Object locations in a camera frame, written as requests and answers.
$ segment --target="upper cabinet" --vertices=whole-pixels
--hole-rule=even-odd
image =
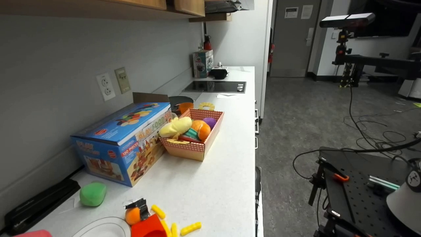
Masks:
[[[205,0],[0,0],[0,14],[126,20],[206,16]]]

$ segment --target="gray wall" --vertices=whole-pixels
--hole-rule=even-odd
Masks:
[[[80,166],[70,134],[132,101],[115,68],[140,92],[190,76],[201,29],[187,20],[0,16],[0,216]],[[103,72],[118,95],[110,101],[95,79]]]

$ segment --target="wooden shelf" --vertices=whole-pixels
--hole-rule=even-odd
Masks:
[[[169,9],[166,0],[0,0],[0,14],[119,20],[178,20],[205,16],[205,0],[183,3],[180,10]]]
[[[194,17],[189,21],[191,22],[205,22],[205,21],[231,21],[233,13],[212,13],[207,14],[206,17]]]

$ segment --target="yellow toy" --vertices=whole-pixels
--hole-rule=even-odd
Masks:
[[[161,220],[161,224],[162,224],[164,229],[166,230],[168,237],[173,237],[168,221],[166,220]]]
[[[176,117],[169,124],[164,125],[160,129],[161,137],[178,137],[186,133],[193,126],[191,117]]]
[[[155,211],[160,218],[166,218],[166,212],[162,211],[157,204],[153,204],[152,211]]]
[[[195,224],[191,224],[191,225],[187,225],[186,228],[182,229],[182,236],[187,236],[191,232],[198,230],[201,228],[202,228],[202,222],[201,221],[198,221]]]
[[[173,222],[173,225],[172,225],[172,237],[180,237],[178,228],[177,228],[176,222]]]

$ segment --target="orange toy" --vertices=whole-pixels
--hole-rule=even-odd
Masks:
[[[127,211],[127,222],[130,225],[135,225],[141,221],[141,209],[140,208],[132,208]]]

